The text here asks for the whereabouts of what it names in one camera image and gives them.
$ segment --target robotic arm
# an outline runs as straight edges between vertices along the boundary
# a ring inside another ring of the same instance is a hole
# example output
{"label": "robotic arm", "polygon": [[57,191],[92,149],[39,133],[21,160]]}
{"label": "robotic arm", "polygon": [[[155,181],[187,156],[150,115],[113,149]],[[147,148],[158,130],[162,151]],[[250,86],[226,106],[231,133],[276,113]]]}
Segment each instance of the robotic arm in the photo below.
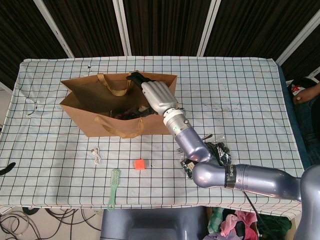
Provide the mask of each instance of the robotic arm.
{"label": "robotic arm", "polygon": [[163,116],[163,122],[188,159],[199,162],[192,178],[201,188],[229,188],[272,198],[302,203],[302,217],[295,240],[317,240],[320,236],[320,165],[308,168],[301,178],[275,168],[247,164],[228,167],[212,164],[215,157],[180,109],[178,101],[165,83],[151,81],[133,72],[133,80],[142,90],[150,106]]}

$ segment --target table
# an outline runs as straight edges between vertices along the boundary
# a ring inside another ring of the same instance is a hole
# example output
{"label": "table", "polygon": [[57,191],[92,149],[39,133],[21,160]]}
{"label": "table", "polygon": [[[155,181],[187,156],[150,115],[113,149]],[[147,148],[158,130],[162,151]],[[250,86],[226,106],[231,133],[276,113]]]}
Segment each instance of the table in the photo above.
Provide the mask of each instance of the table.
{"label": "table", "polygon": [[[86,137],[59,103],[62,80],[134,70],[177,75],[175,96],[201,135],[225,136],[233,164],[303,173],[272,59],[255,57],[119,56],[26,59],[20,69],[0,135],[0,205],[105,208],[111,170],[120,168],[118,208],[220,206],[251,211],[238,190],[198,188],[186,179],[171,135],[132,139]],[[95,165],[91,149],[100,148]],[[134,169],[143,158],[147,168]],[[249,194],[258,211],[293,218],[296,201]]]}

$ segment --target paper bag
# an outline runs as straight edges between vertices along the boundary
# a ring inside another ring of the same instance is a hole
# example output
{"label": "paper bag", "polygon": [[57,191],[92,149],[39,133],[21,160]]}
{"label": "paper bag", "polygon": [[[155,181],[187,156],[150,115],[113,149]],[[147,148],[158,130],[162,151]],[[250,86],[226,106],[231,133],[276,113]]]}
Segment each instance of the paper bag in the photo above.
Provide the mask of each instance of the paper bag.
{"label": "paper bag", "polygon": [[[113,118],[129,109],[149,106],[139,87],[126,79],[129,74],[98,74],[64,80],[62,83],[70,93],[60,105],[88,137],[135,138],[140,135],[169,134],[163,117],[156,114],[130,120]],[[151,80],[164,82],[175,93],[176,75],[141,74]]]}

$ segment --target green toothbrush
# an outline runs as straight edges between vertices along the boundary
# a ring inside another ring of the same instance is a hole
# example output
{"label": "green toothbrush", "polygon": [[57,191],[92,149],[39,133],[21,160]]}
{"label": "green toothbrush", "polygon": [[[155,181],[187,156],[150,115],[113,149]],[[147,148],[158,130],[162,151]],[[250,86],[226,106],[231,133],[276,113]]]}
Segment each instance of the green toothbrush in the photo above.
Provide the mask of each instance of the green toothbrush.
{"label": "green toothbrush", "polygon": [[110,180],[111,192],[110,192],[109,202],[106,207],[108,211],[115,210],[116,191],[117,191],[117,187],[119,186],[119,180],[120,180],[120,169],[115,168],[111,172],[111,180]]}

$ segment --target paper bag handle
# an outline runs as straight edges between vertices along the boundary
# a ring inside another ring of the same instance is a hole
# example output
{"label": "paper bag handle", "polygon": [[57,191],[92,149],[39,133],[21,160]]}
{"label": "paper bag handle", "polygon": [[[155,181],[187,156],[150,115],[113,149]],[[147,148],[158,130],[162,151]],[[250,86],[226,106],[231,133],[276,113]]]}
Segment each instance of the paper bag handle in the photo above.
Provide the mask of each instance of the paper bag handle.
{"label": "paper bag handle", "polygon": [[136,132],[132,132],[132,133],[124,133],[118,129],[115,129],[113,127],[110,127],[107,125],[106,121],[103,120],[101,117],[99,116],[96,116],[94,118],[94,121],[99,123],[107,132],[113,134],[113,135],[117,135],[117,136],[120,136],[121,138],[123,139],[133,139],[137,136],[140,136],[142,135],[143,131],[144,131],[144,128],[145,128],[145,125],[144,125],[144,122],[142,120],[142,118],[139,119],[139,123],[138,123],[138,131]]}
{"label": "paper bag handle", "polygon": [[104,75],[103,73],[99,73],[99,74],[97,75],[97,77],[98,77],[98,80],[99,80],[104,86],[106,86],[113,95],[118,96],[118,97],[125,95],[125,94],[127,93],[127,91],[128,91],[128,90],[130,89],[130,87],[131,87],[131,82],[132,82],[132,81],[126,79],[126,88],[125,88],[125,89],[122,89],[122,90],[114,90],[114,89],[111,89],[111,87],[109,86],[109,83],[108,83],[108,81],[105,79],[105,75]]}

